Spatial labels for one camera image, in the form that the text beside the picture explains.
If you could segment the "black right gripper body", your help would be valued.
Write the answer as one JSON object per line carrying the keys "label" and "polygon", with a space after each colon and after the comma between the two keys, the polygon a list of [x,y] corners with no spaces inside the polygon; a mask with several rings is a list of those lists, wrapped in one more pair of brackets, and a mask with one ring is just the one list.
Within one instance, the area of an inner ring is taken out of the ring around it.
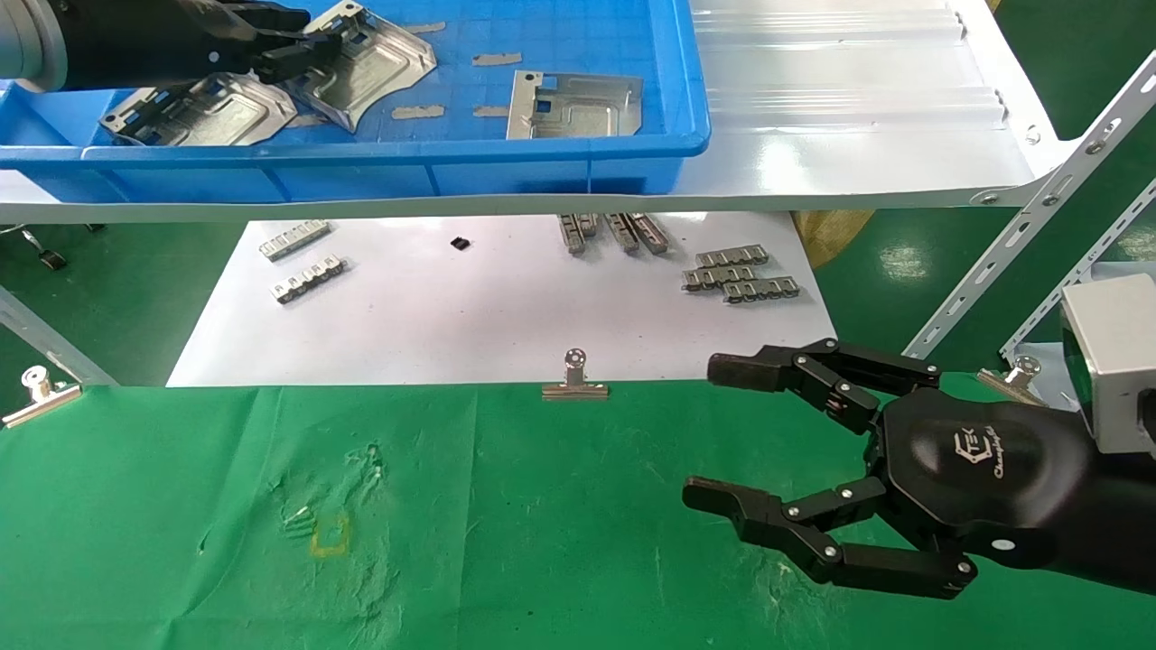
{"label": "black right gripper body", "polygon": [[1060,520],[1089,470],[1079,415],[918,390],[885,404],[876,441],[882,518],[918,551],[1016,569],[1060,556]]}

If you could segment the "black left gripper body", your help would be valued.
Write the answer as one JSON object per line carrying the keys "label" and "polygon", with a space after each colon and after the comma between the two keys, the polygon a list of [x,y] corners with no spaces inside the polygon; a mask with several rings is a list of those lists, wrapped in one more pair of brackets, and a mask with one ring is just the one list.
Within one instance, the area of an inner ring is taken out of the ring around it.
{"label": "black left gripper body", "polygon": [[158,87],[249,71],[265,44],[218,1],[67,1],[65,88]]}

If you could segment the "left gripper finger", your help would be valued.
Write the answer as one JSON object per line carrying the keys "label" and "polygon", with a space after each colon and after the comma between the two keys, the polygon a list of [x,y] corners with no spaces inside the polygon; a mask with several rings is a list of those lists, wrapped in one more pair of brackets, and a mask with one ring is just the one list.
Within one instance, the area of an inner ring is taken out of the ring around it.
{"label": "left gripper finger", "polygon": [[341,53],[341,34],[306,34],[302,40],[280,45],[255,56],[253,73],[265,84],[301,77],[306,71],[321,71]]}
{"label": "left gripper finger", "polygon": [[271,1],[186,1],[185,12],[218,37],[255,37],[257,30],[296,34],[312,21],[305,9]]}

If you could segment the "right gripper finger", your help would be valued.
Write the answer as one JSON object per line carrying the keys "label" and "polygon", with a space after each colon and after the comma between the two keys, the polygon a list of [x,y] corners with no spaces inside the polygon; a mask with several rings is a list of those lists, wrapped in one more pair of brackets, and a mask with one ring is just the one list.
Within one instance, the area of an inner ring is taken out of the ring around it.
{"label": "right gripper finger", "polygon": [[753,487],[690,477],[682,502],[729,520],[740,542],[780,552],[818,584],[951,600],[979,573],[961,552],[837,542],[833,530],[883,514],[888,489],[876,477],[792,502]]}
{"label": "right gripper finger", "polygon": [[751,357],[716,353],[707,362],[712,385],[798,396],[855,435],[879,428],[882,402],[876,394],[907,396],[918,387],[939,387],[940,376],[920,359],[837,339],[800,348],[765,345]]}

